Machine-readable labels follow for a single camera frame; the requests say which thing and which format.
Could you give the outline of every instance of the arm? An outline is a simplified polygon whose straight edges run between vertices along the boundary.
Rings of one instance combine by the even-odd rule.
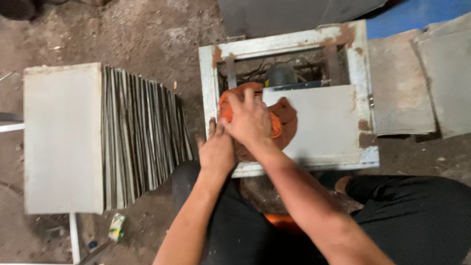
[[[207,143],[198,140],[201,171],[155,257],[154,265],[201,262],[206,229],[229,171],[234,166],[232,139],[221,124],[210,121]]]
[[[247,89],[244,103],[232,95],[229,103],[233,119],[222,119],[226,130],[260,162],[292,218],[329,264],[393,264],[328,191],[274,145],[268,110],[260,97]]]

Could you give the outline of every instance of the person's left hand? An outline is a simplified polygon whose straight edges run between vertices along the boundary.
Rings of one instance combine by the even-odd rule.
[[[224,184],[227,175],[236,164],[232,137],[224,133],[222,123],[211,118],[208,140],[196,138],[204,178],[215,184]]]

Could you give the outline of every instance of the white painted frame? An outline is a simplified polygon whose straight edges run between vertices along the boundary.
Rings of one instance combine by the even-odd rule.
[[[346,44],[344,29],[353,32],[354,39]],[[372,134],[374,132],[373,111],[370,104],[371,82],[366,43],[365,20],[358,20],[344,24],[324,25],[316,30],[307,30],[288,33],[265,38],[245,41],[236,41],[227,44],[210,45],[199,48],[201,81],[203,86],[204,119],[206,133],[209,129],[211,117],[217,117],[219,101],[218,71],[216,63],[233,56],[234,60],[256,58],[276,55],[286,52],[297,52],[335,44],[346,44],[350,84],[357,90],[357,108],[359,119],[368,122],[367,128],[360,133]],[[353,170],[379,166],[378,146],[371,145],[361,150],[360,161],[345,164],[318,164],[309,166],[308,170]],[[232,177],[252,177],[263,175],[263,168],[259,163],[239,163]]]

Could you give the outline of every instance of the forearm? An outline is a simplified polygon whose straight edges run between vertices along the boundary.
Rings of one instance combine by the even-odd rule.
[[[196,265],[201,262],[208,222],[221,187],[206,182],[200,172],[193,190],[173,221],[154,265]]]
[[[264,167],[292,218],[329,264],[392,264],[327,189],[271,141],[256,144],[250,152]]]
[[[250,152],[263,166],[286,208],[302,229],[325,227],[325,224],[321,226],[324,218],[341,213],[340,206],[328,191],[271,141],[257,143]]]

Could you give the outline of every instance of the dirty floor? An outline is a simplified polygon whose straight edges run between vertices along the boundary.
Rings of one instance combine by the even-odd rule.
[[[0,112],[23,112],[25,67],[104,62],[167,87],[177,81],[190,134],[203,133],[197,48],[226,41],[221,22],[216,0],[112,0],[98,8],[70,1],[44,6],[33,22],[0,17],[0,76],[14,72],[0,82]],[[440,175],[471,185],[471,135],[378,141],[381,168],[366,174]],[[71,263],[68,216],[24,214],[22,143],[22,131],[0,134],[0,263]],[[126,234],[101,264],[152,262],[176,215],[170,184],[121,211]],[[267,179],[246,180],[244,193],[260,210],[283,211]],[[91,240],[105,242],[113,214],[79,216],[82,256]]]

